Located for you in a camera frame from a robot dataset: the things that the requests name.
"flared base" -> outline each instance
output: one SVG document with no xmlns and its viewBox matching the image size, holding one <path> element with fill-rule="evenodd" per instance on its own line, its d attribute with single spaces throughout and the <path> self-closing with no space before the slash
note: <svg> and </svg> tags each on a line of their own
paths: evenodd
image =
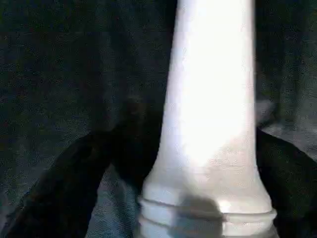
<svg viewBox="0 0 317 238">
<path fill-rule="evenodd" d="M 273 226 L 276 211 L 263 214 L 222 214 L 140 199 L 137 238 L 278 238 Z"/>
</svg>

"wrinkled fabric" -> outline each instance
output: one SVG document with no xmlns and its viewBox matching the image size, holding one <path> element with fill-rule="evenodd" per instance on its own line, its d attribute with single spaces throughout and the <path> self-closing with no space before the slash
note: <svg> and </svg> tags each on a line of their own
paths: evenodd
<svg viewBox="0 0 317 238">
<path fill-rule="evenodd" d="M 258 123 L 314 159 L 316 4 L 257 1 L 255 18 Z M 0 228 L 65 148 L 123 120 L 128 97 L 161 115 L 175 7 L 175 0 L 1 0 Z M 87 237 L 129 237 L 136 189 L 111 167 L 98 193 Z"/>
</svg>

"white cylindrical object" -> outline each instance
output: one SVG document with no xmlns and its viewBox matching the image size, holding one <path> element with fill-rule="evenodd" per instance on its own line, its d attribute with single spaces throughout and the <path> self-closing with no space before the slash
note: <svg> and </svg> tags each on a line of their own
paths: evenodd
<svg viewBox="0 0 317 238">
<path fill-rule="evenodd" d="M 256 165 L 253 33 L 251 0 L 178 1 L 158 157 L 141 198 L 142 236 L 205 237 L 197 217 L 220 218 L 228 237 L 272 227 L 276 214 Z"/>
</svg>

